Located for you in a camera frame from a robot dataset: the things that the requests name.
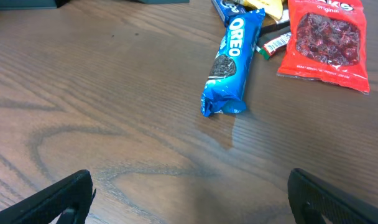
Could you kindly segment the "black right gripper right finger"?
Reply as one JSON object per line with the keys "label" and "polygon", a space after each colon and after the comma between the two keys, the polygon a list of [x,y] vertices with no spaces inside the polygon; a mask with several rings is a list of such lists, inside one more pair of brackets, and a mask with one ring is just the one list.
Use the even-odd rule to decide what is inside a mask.
{"label": "black right gripper right finger", "polygon": [[378,208],[320,178],[295,168],[288,178],[288,200],[296,224],[378,224]]}

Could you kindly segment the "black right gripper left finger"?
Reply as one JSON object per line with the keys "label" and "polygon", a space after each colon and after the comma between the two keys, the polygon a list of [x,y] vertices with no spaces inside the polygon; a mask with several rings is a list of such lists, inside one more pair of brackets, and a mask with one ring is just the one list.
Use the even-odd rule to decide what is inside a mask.
{"label": "black right gripper left finger", "polygon": [[85,224],[96,195],[88,170],[79,170],[0,211],[0,224]]}

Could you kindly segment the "blue Oreo cookie pack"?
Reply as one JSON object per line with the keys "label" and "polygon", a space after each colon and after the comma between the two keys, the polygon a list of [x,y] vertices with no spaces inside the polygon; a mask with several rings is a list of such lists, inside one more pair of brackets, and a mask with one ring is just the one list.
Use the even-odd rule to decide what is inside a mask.
{"label": "blue Oreo cookie pack", "polygon": [[256,9],[230,20],[201,95],[203,116],[247,109],[245,86],[264,17],[264,9]]}

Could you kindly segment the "dark green box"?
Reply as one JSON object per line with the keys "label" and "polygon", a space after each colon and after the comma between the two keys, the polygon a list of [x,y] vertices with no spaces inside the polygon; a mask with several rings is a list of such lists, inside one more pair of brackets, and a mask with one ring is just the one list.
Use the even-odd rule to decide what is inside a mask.
{"label": "dark green box", "polygon": [[[104,0],[0,0],[0,11],[26,9],[57,9],[66,4],[73,4],[77,2],[104,2]],[[106,0],[106,2],[134,2],[140,4],[186,4],[189,3],[190,0]]]}

